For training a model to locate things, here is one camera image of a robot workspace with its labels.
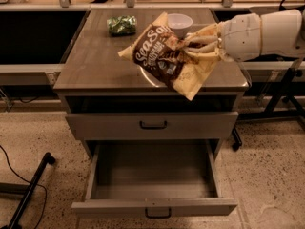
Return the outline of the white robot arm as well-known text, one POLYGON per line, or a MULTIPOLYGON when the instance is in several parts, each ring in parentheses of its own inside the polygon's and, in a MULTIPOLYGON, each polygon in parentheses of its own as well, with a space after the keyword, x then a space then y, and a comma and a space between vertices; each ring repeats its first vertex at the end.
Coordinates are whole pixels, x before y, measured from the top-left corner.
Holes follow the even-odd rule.
POLYGON ((212 24, 187 37, 184 51, 204 60, 244 62, 261 55, 302 58, 304 18, 296 9, 250 13, 212 24))

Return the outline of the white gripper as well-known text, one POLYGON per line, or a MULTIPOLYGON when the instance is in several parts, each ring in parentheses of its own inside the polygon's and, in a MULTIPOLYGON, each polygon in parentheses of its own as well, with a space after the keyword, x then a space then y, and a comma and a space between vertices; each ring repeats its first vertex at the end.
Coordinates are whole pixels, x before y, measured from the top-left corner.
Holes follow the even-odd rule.
MULTIPOLYGON (((261 19, 251 13, 237 15, 231 20, 219 24, 221 49, 226 56, 237 62, 248 61, 260 56, 261 53, 261 19)), ((203 44, 201 48, 187 48, 187 52, 210 53, 218 52, 216 35, 198 35, 188 37, 185 42, 203 44)))

